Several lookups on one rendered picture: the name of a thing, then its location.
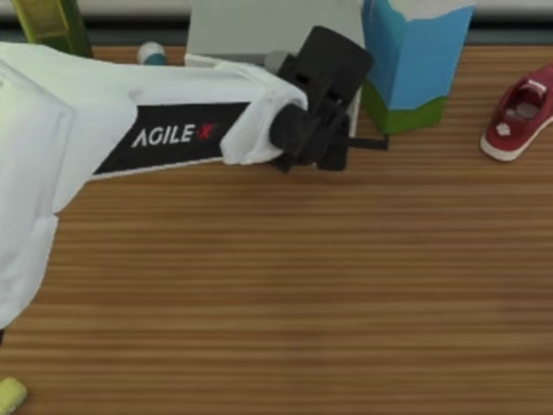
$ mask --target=red x letter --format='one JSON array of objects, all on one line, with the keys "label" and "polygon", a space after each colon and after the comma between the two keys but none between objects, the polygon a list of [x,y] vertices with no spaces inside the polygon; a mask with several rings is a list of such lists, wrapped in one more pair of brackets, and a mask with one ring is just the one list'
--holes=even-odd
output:
[{"label": "red x letter", "polygon": [[198,134],[200,137],[200,140],[208,140],[211,136],[211,133],[213,131],[213,127],[215,124],[204,124],[200,128],[200,133]]}]

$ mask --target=agile-x logo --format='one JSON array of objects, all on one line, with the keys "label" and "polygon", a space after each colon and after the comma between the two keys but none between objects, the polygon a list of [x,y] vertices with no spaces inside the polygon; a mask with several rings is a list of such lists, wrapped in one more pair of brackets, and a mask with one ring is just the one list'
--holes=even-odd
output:
[{"label": "agile-x logo", "polygon": [[221,157],[220,142],[247,103],[147,105],[96,175]]}]

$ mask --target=wooden table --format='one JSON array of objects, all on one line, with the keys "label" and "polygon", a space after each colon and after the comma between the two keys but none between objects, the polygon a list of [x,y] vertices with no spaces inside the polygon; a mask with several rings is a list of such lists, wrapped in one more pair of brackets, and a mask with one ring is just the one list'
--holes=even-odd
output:
[{"label": "wooden table", "polygon": [[88,185],[0,350],[22,413],[551,414],[553,133],[514,164],[478,149],[499,95],[551,58],[467,48],[443,123],[345,174]]}]

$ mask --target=green box base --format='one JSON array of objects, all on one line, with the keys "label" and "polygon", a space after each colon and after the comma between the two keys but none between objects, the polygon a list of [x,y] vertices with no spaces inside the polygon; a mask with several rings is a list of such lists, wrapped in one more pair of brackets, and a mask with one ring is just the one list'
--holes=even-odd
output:
[{"label": "green box base", "polygon": [[390,111],[370,82],[363,85],[363,106],[382,134],[398,134],[438,124],[447,100],[447,97],[440,97],[415,110]]}]

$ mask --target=blue and green box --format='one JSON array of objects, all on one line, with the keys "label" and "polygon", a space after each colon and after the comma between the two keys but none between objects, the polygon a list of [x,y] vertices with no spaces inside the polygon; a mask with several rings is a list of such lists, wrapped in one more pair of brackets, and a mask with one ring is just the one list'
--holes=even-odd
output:
[{"label": "blue and green box", "polygon": [[475,0],[365,0],[365,43],[375,63],[363,103],[383,133],[442,119]]}]

